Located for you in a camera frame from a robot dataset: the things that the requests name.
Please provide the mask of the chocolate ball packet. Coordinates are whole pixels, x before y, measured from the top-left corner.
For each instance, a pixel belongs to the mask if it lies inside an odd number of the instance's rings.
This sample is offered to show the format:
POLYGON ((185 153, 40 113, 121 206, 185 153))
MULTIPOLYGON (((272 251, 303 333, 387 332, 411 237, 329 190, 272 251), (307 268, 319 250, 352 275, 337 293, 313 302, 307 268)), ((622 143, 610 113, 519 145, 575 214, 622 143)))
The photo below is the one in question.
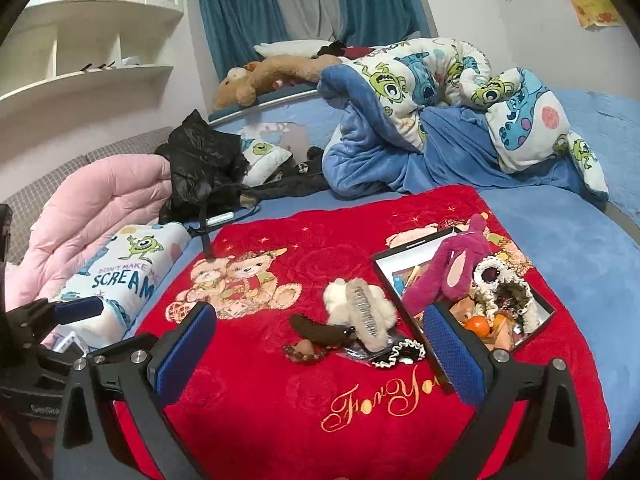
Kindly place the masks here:
POLYGON ((510 351, 513 346, 514 339, 512 332, 512 320, 508 318, 508 320, 502 324, 498 333, 494 333, 491 329, 488 341, 486 342, 486 347, 489 350, 510 351))
POLYGON ((475 301, 471 297, 465 296, 464 298, 453 304, 450 307, 449 312, 457 320, 458 323, 464 325, 466 321, 469 318, 472 318, 472 316, 474 315, 474 308, 475 301))

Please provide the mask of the brown white lace scrunchie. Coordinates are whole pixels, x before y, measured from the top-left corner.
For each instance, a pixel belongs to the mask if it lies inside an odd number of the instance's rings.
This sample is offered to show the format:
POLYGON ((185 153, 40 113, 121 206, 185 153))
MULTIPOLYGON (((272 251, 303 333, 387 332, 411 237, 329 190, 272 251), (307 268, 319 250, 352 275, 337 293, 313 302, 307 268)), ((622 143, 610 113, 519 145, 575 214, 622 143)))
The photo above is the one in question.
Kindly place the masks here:
POLYGON ((518 276, 497 282, 496 289, 489 295, 485 314, 491 321, 497 314, 510 318, 520 326, 524 335, 532 334, 540 324, 532 290, 529 284, 518 276))

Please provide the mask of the silver coin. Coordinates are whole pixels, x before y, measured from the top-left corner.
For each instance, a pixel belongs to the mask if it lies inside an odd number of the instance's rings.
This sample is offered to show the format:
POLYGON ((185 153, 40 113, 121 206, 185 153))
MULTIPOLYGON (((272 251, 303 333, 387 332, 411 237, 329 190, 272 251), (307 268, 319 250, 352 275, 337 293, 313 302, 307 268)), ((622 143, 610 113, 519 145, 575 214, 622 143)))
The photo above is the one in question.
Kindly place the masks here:
POLYGON ((349 341, 342 347, 342 352, 347 359, 351 359, 356 362, 371 362, 376 359, 381 352, 369 351, 360 339, 354 339, 349 341))

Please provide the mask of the monster scream print pillow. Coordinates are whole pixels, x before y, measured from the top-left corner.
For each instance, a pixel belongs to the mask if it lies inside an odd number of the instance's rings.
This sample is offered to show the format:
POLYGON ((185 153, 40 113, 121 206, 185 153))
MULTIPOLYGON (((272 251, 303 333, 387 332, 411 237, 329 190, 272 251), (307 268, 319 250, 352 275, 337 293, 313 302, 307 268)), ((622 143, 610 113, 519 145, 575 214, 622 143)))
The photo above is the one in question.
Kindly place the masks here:
POLYGON ((121 228, 58 294, 63 301, 96 296, 102 312, 56 326, 55 338, 75 334, 91 349, 120 341, 190 240, 188 230, 177 222, 121 228))

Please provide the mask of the pink quilted comforter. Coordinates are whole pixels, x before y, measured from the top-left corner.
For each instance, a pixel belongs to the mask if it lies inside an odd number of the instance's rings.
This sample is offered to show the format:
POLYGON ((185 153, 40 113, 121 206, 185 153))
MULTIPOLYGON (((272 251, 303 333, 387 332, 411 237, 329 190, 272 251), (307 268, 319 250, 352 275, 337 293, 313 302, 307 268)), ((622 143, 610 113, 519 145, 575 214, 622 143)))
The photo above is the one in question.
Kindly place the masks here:
POLYGON ((53 298, 112 235, 155 220, 170 196, 160 155, 114 155, 75 171, 44 204, 21 263, 6 270, 6 308, 53 298))

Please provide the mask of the red plush blanket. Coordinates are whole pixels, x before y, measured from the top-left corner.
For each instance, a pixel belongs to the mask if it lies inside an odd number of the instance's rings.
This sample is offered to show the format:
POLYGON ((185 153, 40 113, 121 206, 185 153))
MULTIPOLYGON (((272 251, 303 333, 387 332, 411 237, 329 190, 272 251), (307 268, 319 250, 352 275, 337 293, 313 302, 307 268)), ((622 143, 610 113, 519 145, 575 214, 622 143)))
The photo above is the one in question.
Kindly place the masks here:
POLYGON ((428 362, 413 329, 442 277, 420 255, 384 281, 373 257, 420 224, 452 229, 474 255, 521 280, 493 315, 452 295, 463 333, 488 336, 523 363, 563 359, 585 436, 586 476, 603 477, 611 430, 596 363, 570 312, 480 194, 461 185, 280 220, 227 226, 213 258, 195 258, 141 315, 139 332, 173 330, 200 301, 216 332, 166 413, 215 479, 426 479, 454 448, 474 404, 428 362))

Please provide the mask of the dark brown fuzzy hair clip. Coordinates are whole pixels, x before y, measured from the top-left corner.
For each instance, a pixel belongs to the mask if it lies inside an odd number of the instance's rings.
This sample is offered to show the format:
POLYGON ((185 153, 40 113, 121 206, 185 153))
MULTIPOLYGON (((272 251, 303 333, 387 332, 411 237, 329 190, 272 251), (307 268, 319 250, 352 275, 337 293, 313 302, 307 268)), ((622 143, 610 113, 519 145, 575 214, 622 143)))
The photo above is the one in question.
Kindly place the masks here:
POLYGON ((300 338, 319 346, 343 347, 356 338, 354 326, 323 324, 299 313, 290 316, 290 326, 300 338))

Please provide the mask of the white crochet scrunchie in box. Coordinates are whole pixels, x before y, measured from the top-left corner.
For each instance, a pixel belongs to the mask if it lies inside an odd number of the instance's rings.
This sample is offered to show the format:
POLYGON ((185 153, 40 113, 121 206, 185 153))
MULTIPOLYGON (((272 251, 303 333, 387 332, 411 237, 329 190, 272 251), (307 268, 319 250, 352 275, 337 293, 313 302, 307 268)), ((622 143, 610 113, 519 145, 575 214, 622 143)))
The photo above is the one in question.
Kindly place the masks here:
POLYGON ((475 296, 492 295, 498 286, 512 275, 511 269, 496 256, 488 256, 477 263, 472 273, 472 292, 475 296))

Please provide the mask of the black white lace scrunchie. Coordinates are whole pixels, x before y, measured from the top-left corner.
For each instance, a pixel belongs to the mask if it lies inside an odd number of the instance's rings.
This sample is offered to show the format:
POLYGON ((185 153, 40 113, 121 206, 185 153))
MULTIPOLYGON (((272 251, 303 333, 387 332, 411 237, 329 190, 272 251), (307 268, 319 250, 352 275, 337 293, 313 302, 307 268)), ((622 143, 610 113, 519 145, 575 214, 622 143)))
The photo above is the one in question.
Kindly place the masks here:
POLYGON ((390 348, 385 349, 371 364, 381 370, 388 370, 400 364, 414 364, 426 357, 426 349, 422 342, 414 339, 398 340, 390 348))

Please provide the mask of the white fluffy pompom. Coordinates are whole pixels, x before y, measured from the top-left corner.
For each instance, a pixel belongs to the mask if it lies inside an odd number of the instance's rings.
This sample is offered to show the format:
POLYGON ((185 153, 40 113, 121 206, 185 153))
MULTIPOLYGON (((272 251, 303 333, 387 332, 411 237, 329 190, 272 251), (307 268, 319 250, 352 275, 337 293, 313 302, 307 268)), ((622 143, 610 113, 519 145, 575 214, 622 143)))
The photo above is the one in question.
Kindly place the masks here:
MULTIPOLYGON (((370 285, 369 290, 374 298, 378 300, 378 306, 383 318, 386 330, 389 330, 397 323, 397 311, 394 304, 385 296, 384 290, 378 285, 370 285)), ((347 325, 349 314, 346 310, 346 281, 337 278, 326 286, 322 295, 326 312, 328 312, 329 325, 347 325)))

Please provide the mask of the black shallow box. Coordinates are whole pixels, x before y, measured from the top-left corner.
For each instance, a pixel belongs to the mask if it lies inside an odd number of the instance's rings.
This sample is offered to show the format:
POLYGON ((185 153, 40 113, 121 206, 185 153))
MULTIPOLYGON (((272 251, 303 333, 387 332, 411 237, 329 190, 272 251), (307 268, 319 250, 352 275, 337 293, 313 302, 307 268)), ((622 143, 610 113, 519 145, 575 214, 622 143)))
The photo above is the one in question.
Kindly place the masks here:
POLYGON ((555 308, 524 278, 525 270, 498 252, 504 238, 478 226, 458 226, 408 240, 372 257, 386 292, 427 359, 462 402, 477 404, 490 382, 475 378, 472 349, 524 346, 555 308))

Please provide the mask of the magenta plush hair clip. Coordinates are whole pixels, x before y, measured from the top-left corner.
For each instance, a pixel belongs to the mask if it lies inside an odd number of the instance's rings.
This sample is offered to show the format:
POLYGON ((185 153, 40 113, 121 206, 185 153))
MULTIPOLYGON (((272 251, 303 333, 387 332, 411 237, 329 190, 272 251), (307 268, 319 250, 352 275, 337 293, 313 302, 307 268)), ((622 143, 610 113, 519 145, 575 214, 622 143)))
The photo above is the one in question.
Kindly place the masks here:
POLYGON ((485 229, 486 219, 474 214, 464 232, 440 243, 426 271, 402 296, 402 304, 410 315, 422 312, 439 299, 456 302, 468 294, 474 268, 491 254, 485 229))

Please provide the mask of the black puffy jacket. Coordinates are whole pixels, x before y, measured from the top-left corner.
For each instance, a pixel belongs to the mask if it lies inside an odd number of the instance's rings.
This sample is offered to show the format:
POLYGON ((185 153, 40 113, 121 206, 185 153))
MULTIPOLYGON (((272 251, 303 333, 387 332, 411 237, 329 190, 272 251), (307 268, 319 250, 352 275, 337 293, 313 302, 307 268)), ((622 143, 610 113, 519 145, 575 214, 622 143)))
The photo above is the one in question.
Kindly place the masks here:
POLYGON ((241 208, 248 160, 236 134, 210 128, 194 110, 155 153, 170 166, 171 194, 160 222, 198 221, 241 208))

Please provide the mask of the beige fur hair claw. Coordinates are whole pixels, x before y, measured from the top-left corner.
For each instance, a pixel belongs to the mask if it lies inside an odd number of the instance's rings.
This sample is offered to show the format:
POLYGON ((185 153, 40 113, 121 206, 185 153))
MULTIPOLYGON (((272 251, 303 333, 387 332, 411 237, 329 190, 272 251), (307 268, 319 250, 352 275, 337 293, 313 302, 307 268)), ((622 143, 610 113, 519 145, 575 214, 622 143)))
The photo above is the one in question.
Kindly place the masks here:
POLYGON ((394 305, 378 286, 362 278, 346 284, 347 312, 357 337, 369 352, 379 352, 387 346, 388 331, 397 322, 394 305))

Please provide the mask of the chocolate packet in box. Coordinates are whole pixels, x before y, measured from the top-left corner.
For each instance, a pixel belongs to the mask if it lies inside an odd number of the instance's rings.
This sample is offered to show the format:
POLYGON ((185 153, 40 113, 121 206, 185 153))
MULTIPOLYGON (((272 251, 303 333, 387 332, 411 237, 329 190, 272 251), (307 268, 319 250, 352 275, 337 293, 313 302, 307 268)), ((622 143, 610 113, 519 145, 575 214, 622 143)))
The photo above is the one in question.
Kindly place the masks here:
POLYGON ((404 291, 422 274, 422 272, 423 270, 420 264, 395 272, 393 274, 393 285, 396 292, 402 295, 404 291))

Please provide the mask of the small monster print pillow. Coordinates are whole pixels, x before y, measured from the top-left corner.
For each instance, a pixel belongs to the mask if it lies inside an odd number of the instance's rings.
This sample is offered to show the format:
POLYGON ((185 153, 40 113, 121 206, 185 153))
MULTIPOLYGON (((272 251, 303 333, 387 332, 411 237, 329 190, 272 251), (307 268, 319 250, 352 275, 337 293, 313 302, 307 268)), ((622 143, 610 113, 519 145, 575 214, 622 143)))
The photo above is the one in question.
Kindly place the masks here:
POLYGON ((264 184, 277 169, 287 162, 292 153, 279 145, 257 138, 241 139, 242 153, 248 162, 242 185, 254 188, 264 184))

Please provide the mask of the brown teddy bear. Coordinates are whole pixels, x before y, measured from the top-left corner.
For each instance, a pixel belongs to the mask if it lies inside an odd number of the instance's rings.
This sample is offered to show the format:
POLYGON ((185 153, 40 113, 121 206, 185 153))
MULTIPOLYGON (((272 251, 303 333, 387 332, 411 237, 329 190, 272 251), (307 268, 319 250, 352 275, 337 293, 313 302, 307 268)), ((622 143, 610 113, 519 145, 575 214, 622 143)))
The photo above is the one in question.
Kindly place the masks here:
POLYGON ((335 55, 324 54, 318 58, 296 55, 277 55, 262 62, 254 62, 253 68, 233 67, 219 84, 214 110, 239 105, 253 105, 258 96, 276 88, 276 82, 295 81, 316 84, 326 68, 341 64, 335 55))

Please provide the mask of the blue monster print blanket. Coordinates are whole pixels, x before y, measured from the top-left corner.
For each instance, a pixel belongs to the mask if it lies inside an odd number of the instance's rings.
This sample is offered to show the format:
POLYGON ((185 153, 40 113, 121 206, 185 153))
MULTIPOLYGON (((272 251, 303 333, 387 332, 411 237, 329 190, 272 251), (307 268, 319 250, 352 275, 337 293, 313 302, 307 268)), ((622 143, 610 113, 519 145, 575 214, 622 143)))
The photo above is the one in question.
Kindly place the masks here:
POLYGON ((552 185, 608 200, 601 164, 554 92, 526 68, 493 75, 466 41, 390 44, 325 68, 317 90, 344 112, 322 159, 337 195, 552 185))

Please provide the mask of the teal curtain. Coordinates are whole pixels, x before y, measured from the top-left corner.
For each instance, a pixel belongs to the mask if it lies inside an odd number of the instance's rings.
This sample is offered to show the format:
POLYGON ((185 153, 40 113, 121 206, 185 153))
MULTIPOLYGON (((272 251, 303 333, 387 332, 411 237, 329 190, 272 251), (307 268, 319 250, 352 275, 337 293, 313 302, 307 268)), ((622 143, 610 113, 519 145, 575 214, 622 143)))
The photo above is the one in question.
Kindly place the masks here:
POLYGON ((424 0, 198 0, 216 74, 256 61, 258 44, 340 40, 377 47, 431 37, 424 0))

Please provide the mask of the white wall shelf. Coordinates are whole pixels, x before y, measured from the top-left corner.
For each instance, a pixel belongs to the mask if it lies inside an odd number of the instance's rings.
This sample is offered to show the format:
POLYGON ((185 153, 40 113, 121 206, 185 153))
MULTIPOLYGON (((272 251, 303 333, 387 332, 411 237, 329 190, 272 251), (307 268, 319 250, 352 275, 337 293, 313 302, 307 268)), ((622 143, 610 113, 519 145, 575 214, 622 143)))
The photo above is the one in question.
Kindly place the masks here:
POLYGON ((59 96, 165 81, 183 0, 29 0, 1 45, 1 115, 59 96))

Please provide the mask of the yellow wall poster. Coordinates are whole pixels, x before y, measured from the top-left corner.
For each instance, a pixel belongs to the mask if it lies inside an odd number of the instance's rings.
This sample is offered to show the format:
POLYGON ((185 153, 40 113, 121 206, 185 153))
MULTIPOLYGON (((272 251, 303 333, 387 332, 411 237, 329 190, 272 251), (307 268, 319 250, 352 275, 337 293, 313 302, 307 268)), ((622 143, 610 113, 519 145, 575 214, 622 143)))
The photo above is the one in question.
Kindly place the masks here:
POLYGON ((623 20, 611 0, 570 0, 582 28, 613 27, 623 20))

